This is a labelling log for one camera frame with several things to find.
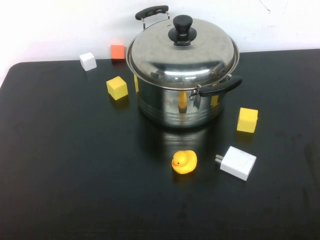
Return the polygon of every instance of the pot handle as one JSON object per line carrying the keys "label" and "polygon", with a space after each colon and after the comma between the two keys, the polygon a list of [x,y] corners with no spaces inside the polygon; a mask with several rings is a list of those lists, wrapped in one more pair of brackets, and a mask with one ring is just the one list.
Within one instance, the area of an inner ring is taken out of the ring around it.
{"label": "pot handle", "polygon": [[166,5],[151,6],[138,12],[135,15],[135,19],[141,20],[143,22],[143,29],[146,29],[146,23],[144,20],[145,18],[156,15],[156,14],[167,14],[168,19],[170,19],[170,15],[168,11],[169,11],[169,7]]}
{"label": "pot handle", "polygon": [[224,94],[238,87],[242,82],[241,76],[231,76],[226,82],[217,84],[215,86],[202,86],[199,89],[199,95],[201,97],[208,97],[212,95]]}

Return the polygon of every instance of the orange block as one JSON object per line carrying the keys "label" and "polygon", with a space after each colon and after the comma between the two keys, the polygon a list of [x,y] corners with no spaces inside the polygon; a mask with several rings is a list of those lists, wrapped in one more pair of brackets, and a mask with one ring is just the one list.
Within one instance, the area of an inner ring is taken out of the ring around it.
{"label": "orange block", "polygon": [[125,59],[125,46],[111,45],[111,59]]}

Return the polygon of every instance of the white charger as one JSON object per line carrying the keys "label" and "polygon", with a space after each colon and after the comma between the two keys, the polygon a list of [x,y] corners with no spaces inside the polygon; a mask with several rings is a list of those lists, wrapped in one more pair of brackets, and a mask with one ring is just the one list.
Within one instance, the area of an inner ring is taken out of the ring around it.
{"label": "white charger", "polygon": [[85,71],[89,71],[97,67],[96,59],[91,52],[82,54],[79,57],[80,57],[81,66]]}
{"label": "white charger", "polygon": [[220,169],[240,178],[247,180],[255,162],[256,156],[230,146],[225,156],[216,155],[215,161],[220,164]]}

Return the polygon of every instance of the lid handle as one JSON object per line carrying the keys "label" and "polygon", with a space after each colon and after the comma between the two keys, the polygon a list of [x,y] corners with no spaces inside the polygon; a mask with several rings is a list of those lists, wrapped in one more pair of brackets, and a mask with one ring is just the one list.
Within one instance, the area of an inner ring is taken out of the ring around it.
{"label": "lid handle", "polygon": [[179,15],[173,19],[174,28],[172,28],[168,37],[174,41],[176,46],[188,46],[197,36],[197,31],[191,27],[192,17],[188,15]]}
{"label": "lid handle", "polygon": [[135,15],[135,19],[141,20],[143,22],[143,29],[146,29],[145,18],[156,15],[156,14],[167,14],[168,19],[170,19],[170,15],[168,13],[169,7],[166,5],[162,6],[151,6],[146,9],[141,10]]}

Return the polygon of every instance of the lid knob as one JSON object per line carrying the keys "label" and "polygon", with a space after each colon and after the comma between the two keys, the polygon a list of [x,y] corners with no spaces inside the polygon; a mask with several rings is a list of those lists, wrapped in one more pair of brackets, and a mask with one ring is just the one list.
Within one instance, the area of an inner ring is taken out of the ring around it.
{"label": "lid knob", "polygon": [[188,46],[197,36],[197,31],[191,27],[193,20],[190,16],[179,15],[173,19],[174,28],[170,29],[168,37],[176,46]]}

